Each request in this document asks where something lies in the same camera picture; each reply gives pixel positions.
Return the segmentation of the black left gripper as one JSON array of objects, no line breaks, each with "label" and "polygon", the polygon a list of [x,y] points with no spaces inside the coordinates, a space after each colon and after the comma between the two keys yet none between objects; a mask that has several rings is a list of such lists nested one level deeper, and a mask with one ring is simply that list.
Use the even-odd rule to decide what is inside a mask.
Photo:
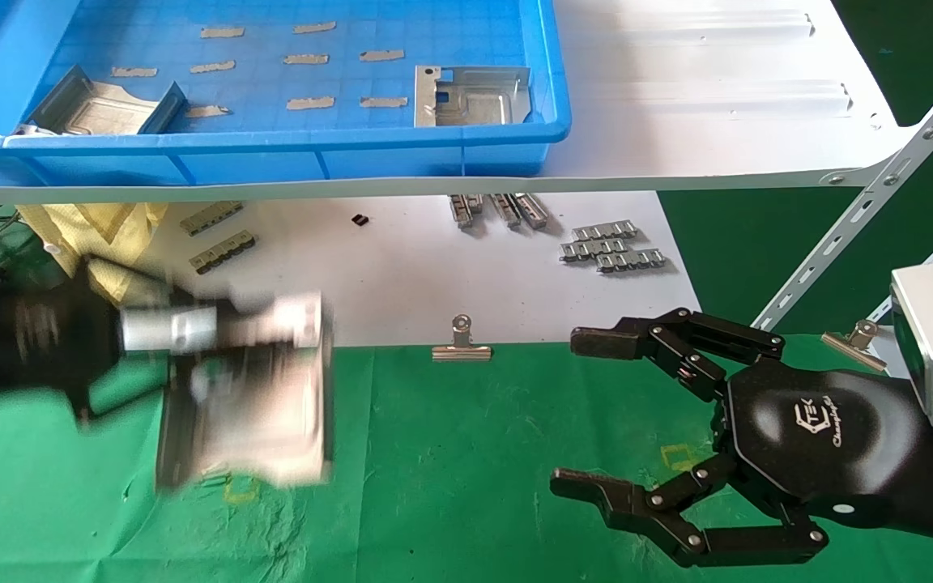
[{"label": "black left gripper", "polygon": [[[96,268],[127,285],[119,300],[97,281]],[[162,401],[171,385],[173,358],[126,355],[120,360],[123,315],[149,321],[237,321],[241,311],[226,296],[196,296],[155,270],[85,257],[82,282],[37,291],[0,288],[0,394],[55,389],[66,395],[79,427]]]}]

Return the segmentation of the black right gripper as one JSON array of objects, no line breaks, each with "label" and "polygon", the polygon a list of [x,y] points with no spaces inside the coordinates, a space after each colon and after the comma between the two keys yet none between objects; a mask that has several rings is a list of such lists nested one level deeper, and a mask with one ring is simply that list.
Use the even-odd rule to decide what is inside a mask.
[{"label": "black right gripper", "polygon": [[[860,528],[929,531],[917,464],[929,425],[903,380],[802,370],[775,360],[733,374],[726,451],[654,490],[556,468],[552,494],[599,509],[607,528],[647,538],[682,568],[804,564],[829,544],[810,516]],[[777,526],[700,529],[684,510],[727,483]]]}]

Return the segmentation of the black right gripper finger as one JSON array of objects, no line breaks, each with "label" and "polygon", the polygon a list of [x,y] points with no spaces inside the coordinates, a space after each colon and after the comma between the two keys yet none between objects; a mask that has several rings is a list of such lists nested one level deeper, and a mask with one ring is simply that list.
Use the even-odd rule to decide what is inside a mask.
[{"label": "black right gripper finger", "polygon": [[574,355],[654,363],[703,402],[726,392],[726,372],[705,353],[752,365],[782,357],[785,340],[690,309],[673,309],[653,318],[623,317],[615,327],[577,327],[570,335]]}]

